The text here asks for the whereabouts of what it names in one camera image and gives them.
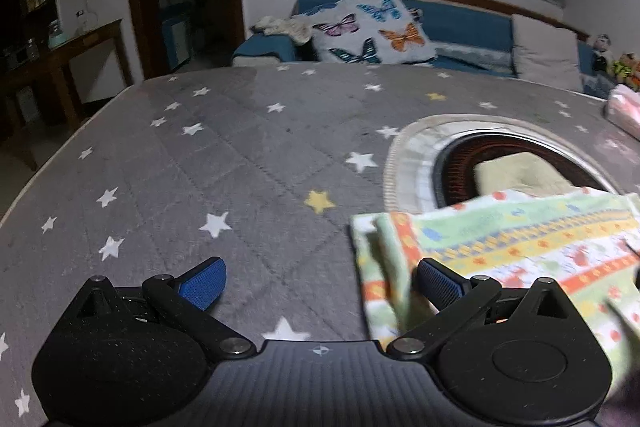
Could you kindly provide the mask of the colourful patterned child garment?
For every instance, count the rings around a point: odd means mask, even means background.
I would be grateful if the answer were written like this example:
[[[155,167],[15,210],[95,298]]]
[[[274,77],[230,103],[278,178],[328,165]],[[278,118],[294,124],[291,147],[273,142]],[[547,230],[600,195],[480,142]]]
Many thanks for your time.
[[[556,280],[612,365],[614,388],[639,369],[639,196],[576,187],[538,197],[500,190],[426,213],[350,220],[370,336],[382,345],[428,317],[413,271],[433,258],[462,277],[524,289]]]

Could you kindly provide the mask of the round table heater opening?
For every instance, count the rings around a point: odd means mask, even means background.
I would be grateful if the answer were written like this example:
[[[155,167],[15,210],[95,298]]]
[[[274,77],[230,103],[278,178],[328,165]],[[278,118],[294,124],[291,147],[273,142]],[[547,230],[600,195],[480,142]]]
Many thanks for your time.
[[[480,114],[422,118],[396,136],[383,178],[387,211],[429,212],[477,196],[474,167],[529,147],[576,183],[613,194],[624,187],[584,150],[524,120]]]

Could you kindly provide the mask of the grey star tablecloth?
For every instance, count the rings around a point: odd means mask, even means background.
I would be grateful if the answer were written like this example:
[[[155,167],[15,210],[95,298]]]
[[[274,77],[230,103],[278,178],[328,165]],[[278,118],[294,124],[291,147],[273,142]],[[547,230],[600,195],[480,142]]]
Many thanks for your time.
[[[366,337],[349,219],[381,211],[394,134],[427,116],[536,124],[625,192],[639,144],[592,98],[420,66],[292,64],[149,80],[40,169],[1,225],[1,421],[44,421],[32,360],[88,277],[136,286],[218,256],[215,315],[255,343],[285,320],[313,340]]]

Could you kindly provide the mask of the pink tissue pack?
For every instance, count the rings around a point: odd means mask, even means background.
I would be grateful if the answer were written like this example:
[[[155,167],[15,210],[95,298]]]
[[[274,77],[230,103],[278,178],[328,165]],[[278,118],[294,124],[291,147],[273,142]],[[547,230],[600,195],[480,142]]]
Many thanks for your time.
[[[619,84],[608,94],[605,118],[634,139],[640,140],[640,95]]]

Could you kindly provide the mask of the beige cushion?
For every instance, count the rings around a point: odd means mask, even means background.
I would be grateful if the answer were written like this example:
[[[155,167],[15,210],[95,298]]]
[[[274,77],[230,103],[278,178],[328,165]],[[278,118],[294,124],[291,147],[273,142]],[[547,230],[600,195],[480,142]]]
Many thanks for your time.
[[[582,87],[574,31],[514,14],[512,39],[513,65],[518,78],[570,91]]]

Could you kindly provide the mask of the blue sofa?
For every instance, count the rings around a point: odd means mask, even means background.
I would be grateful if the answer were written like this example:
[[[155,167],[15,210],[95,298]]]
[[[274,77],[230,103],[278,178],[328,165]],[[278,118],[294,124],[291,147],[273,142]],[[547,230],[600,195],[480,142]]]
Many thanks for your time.
[[[335,8],[341,0],[297,0],[294,15],[317,15]],[[516,77],[512,17],[431,0],[402,0],[428,38],[435,45],[436,67],[484,72],[499,77]],[[606,98],[616,82],[604,72],[592,68],[596,54],[587,43],[578,40],[578,69],[582,92]],[[273,62],[317,62],[320,58],[309,41],[296,46],[285,35],[267,36],[256,31],[233,53],[234,65]]]

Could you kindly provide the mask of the panda plush toy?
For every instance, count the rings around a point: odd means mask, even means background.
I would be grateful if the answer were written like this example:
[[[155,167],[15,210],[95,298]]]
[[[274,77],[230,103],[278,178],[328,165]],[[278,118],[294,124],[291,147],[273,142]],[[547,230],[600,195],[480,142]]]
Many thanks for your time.
[[[614,55],[612,41],[607,34],[597,35],[593,39],[591,53],[591,69],[599,74],[610,75],[613,70]]]

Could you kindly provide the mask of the butterfly print pillow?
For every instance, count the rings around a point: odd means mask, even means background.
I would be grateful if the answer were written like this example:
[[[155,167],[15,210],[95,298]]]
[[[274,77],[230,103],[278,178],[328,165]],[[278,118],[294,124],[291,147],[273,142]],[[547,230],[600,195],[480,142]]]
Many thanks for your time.
[[[314,53],[340,64],[418,64],[435,60],[434,44],[401,0],[338,0],[300,13]]]

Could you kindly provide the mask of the colourful plush toys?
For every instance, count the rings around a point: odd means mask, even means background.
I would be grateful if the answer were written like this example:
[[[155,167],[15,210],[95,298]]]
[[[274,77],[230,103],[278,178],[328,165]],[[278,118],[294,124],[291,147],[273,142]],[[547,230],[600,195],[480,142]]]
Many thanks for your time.
[[[637,54],[623,54],[613,62],[612,73],[618,83],[632,91],[640,91],[640,60]]]

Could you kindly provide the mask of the crumpled beige cloth on sofa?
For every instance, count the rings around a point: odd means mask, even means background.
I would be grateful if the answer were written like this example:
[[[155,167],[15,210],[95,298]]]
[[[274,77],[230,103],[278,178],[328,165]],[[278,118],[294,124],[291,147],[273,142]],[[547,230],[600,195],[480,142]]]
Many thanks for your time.
[[[290,38],[296,46],[303,46],[312,38],[311,27],[304,18],[292,16],[277,18],[264,16],[252,27],[254,34],[265,36],[285,36]]]

